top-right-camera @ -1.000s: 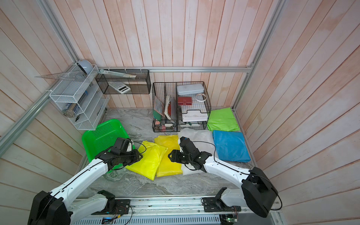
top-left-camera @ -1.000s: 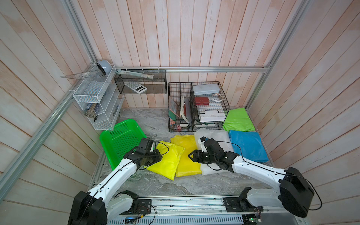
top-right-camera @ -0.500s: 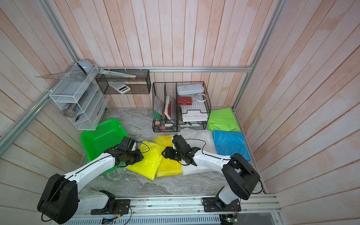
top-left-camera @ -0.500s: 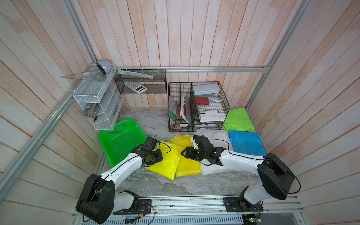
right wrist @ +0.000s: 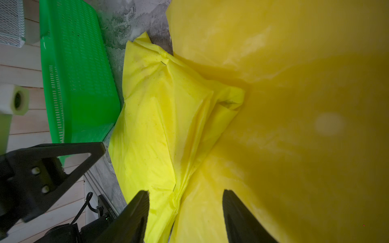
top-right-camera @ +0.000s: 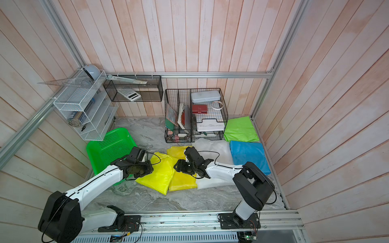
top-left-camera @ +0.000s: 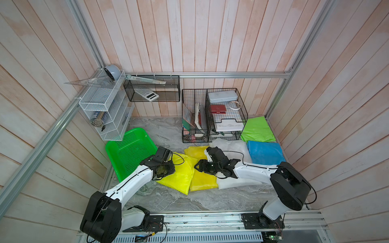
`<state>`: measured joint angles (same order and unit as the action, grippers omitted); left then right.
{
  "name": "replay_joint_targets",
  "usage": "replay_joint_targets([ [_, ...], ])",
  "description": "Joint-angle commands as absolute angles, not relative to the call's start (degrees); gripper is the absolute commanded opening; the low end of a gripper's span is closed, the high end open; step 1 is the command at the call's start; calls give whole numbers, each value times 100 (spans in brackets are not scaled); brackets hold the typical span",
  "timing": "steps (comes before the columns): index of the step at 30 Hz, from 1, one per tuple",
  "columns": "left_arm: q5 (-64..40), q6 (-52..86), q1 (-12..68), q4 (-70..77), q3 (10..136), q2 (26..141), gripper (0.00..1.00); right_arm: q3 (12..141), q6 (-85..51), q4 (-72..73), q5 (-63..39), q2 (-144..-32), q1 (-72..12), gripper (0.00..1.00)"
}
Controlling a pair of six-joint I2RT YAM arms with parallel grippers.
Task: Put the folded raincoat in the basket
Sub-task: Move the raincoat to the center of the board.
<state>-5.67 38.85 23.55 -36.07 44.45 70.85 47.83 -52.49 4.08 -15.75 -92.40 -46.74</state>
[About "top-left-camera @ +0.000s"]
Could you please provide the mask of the white translucent raincoat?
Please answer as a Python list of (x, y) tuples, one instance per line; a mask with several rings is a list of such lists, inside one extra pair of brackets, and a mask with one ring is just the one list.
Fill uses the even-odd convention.
[[(252, 163), (247, 144), (242, 140), (228, 141), (221, 138), (217, 138), (214, 141), (210, 142), (209, 146), (218, 147), (230, 160), (240, 159), (241, 161), (237, 164), (237, 166), (241, 166), (242, 161), (246, 164)], [(228, 189), (241, 186), (262, 185), (262, 182), (255, 181), (252, 179), (227, 178), (217, 179), (217, 184), (219, 189)]]

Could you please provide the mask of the neon yellow raincoat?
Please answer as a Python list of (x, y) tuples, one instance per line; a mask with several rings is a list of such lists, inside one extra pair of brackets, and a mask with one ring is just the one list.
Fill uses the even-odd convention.
[(194, 176), (194, 166), (197, 164), (199, 159), (180, 153), (174, 153), (172, 161), (175, 166), (175, 172), (172, 175), (158, 180), (157, 182), (188, 195), (190, 184)]

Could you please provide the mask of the green plastic basket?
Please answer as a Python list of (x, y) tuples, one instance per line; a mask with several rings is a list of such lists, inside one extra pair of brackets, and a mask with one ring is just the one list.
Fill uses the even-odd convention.
[(122, 182), (141, 161), (156, 153), (157, 146), (143, 128), (134, 128), (124, 133), (122, 141), (108, 142), (105, 149), (118, 181)]

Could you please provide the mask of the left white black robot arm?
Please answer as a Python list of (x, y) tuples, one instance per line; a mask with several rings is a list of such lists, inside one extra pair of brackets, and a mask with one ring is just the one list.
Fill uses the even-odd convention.
[(175, 173), (172, 157), (172, 151), (159, 147), (118, 185), (92, 194), (80, 225), (88, 243), (111, 243), (121, 232), (145, 232), (150, 237), (163, 230), (162, 216), (151, 216), (150, 211), (141, 206), (127, 210), (124, 206), (147, 183)]

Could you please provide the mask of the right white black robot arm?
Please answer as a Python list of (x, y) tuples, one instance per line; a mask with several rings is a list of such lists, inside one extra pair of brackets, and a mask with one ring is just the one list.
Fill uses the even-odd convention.
[(308, 205), (307, 198), (313, 186), (288, 162), (275, 166), (246, 163), (244, 155), (230, 159), (227, 150), (218, 147), (205, 149), (206, 158), (194, 168), (201, 173), (224, 179), (249, 179), (271, 187), (274, 197), (263, 203), (257, 213), (243, 213), (241, 220), (246, 230), (271, 229), (282, 231), (284, 215), (288, 211), (301, 211)]

